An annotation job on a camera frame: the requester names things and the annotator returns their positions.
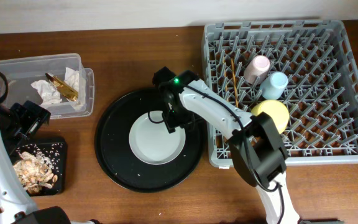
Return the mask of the grey plate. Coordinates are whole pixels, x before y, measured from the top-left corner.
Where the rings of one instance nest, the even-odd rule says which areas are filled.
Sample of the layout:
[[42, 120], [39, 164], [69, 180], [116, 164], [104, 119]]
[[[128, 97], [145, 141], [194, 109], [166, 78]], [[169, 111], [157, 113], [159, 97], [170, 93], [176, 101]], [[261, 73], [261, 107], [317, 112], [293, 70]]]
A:
[[151, 111], [141, 115], [129, 132], [129, 145], [134, 155], [150, 165], [162, 165], [174, 160], [185, 147], [186, 132], [175, 128], [169, 133], [162, 120], [162, 111]]

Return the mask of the white tissue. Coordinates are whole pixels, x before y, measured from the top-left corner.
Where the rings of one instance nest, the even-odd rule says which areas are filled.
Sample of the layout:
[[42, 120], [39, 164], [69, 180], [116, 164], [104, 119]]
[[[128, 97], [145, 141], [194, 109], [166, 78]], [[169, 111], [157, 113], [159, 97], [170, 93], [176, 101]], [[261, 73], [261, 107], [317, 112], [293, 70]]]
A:
[[49, 110], [52, 116], [71, 116], [82, 114], [87, 110], [87, 81], [79, 71], [66, 68], [63, 81], [78, 92], [78, 99], [70, 101], [61, 95], [49, 80], [38, 80], [31, 83], [42, 99], [41, 107]]

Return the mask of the wooden chopstick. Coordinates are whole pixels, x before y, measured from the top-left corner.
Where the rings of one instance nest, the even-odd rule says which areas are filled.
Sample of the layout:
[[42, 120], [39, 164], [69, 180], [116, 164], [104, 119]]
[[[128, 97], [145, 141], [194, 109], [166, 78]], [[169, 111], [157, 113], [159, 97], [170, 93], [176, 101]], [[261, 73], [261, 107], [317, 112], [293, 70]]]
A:
[[236, 82], [236, 71], [234, 66], [234, 59], [231, 58], [231, 70], [232, 70], [232, 81], [233, 81], [233, 89], [234, 89], [234, 97], [235, 97], [235, 104], [236, 107], [239, 107], [238, 101], [238, 91], [237, 91], [237, 82]]
[[224, 75], [223, 84], [224, 84], [225, 93], [227, 92], [227, 73], [226, 73], [226, 70], [227, 70], [227, 64], [226, 64], [226, 61], [224, 61], [224, 63], [223, 63], [223, 75]]

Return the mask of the pink cup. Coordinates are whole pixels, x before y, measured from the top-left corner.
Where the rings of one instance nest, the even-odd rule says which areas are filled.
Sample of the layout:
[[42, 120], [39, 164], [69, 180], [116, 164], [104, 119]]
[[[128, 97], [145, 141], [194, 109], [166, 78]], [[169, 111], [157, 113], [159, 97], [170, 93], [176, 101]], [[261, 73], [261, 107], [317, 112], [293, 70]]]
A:
[[250, 84], [261, 84], [267, 77], [270, 68], [270, 60], [263, 55], [252, 59], [244, 70], [244, 79]]

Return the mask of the blue cup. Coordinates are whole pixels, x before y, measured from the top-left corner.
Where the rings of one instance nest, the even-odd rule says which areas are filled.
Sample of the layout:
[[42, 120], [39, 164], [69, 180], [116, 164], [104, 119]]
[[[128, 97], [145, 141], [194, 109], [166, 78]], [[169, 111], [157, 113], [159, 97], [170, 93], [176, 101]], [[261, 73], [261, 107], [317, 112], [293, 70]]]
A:
[[282, 72], [272, 73], [260, 85], [262, 97], [266, 100], [277, 100], [288, 85], [288, 77]]

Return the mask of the yellow bowl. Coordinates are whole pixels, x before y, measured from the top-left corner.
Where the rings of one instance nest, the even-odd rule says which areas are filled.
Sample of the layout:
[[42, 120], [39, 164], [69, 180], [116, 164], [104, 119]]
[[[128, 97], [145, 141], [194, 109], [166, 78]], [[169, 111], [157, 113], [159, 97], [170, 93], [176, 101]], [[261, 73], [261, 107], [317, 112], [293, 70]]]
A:
[[251, 113], [257, 116], [261, 113], [268, 114], [281, 134], [286, 130], [290, 120], [288, 108], [278, 100], [264, 100], [251, 109]]

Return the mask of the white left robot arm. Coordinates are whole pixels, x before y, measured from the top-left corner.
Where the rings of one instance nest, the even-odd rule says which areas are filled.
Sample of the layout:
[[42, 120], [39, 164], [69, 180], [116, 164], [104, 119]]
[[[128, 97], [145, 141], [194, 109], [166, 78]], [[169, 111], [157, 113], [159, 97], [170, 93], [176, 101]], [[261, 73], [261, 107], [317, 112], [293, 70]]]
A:
[[[0, 78], [6, 77], [0, 72]], [[50, 119], [50, 112], [31, 101], [3, 106], [0, 94], [0, 223], [70, 223], [58, 206], [38, 209], [14, 171], [10, 154]]]

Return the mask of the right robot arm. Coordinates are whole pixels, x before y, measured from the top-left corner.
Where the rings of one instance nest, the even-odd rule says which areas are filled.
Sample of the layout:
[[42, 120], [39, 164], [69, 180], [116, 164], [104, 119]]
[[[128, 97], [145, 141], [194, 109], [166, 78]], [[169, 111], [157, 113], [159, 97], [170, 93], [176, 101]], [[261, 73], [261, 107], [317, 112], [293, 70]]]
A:
[[300, 222], [286, 183], [288, 152], [268, 114], [240, 110], [190, 70], [176, 75], [163, 67], [152, 83], [166, 106], [162, 118], [169, 133], [200, 119], [208, 122], [228, 140], [236, 172], [258, 191], [267, 223]]

